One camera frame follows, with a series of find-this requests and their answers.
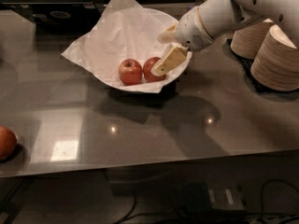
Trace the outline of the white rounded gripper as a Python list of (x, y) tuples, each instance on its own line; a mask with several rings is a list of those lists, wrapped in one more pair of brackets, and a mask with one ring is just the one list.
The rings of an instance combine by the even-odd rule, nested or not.
[(157, 36), (161, 44), (178, 42), (182, 46), (170, 44), (161, 59), (153, 65), (150, 72), (161, 77), (177, 68), (187, 59), (188, 50), (197, 52), (210, 46), (214, 39), (208, 34), (201, 21), (199, 7), (194, 7), (181, 17), (178, 24), (173, 23)]

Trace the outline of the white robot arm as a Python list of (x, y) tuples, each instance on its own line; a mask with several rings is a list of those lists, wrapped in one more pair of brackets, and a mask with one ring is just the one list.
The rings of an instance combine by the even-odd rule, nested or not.
[(266, 19), (278, 25), (294, 45), (299, 45), (299, 0), (206, 0), (159, 34), (157, 40), (168, 47), (151, 73), (163, 76), (184, 63), (189, 51), (205, 49), (229, 31)]

